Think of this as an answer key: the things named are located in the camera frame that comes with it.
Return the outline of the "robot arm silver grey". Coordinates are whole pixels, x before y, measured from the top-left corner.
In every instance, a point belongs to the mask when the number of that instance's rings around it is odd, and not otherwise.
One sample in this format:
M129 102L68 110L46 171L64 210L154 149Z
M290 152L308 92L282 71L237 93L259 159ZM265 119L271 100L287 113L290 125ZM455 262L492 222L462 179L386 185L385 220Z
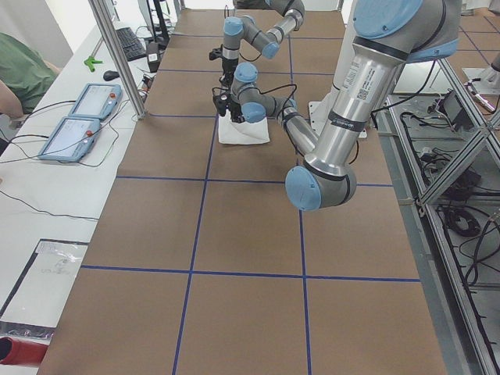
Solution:
M242 41L247 41L266 59L272 59L285 37L292 31L299 30L304 23L305 6L302 1L266 1L266 4L283 17L266 32L248 15L229 16L224 20L223 43L209 54L210 60L222 59L223 75L220 83L223 88L230 88L232 85Z
M342 205L355 193L348 164L375 105L387 94L397 67L452 55L459 42L459 1L359 1L348 26L353 55L338 65L346 73L323 129L316 133L294 101L263 94L250 62L234 72L230 97L249 123L276 118L302 154L285 179L290 202L302 211Z

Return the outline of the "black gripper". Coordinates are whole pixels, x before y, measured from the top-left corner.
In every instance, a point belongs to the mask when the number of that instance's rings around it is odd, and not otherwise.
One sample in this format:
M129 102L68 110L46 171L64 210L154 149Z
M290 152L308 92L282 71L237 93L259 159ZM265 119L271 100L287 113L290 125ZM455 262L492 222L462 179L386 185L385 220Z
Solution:
M235 102L233 99L229 99L228 109L230 111L230 118L234 123L243 123L245 118L243 117L241 106L239 103Z
M222 68L223 75L220 78L220 83L224 88L230 88L234 80L234 73L237 68L237 60L223 59Z

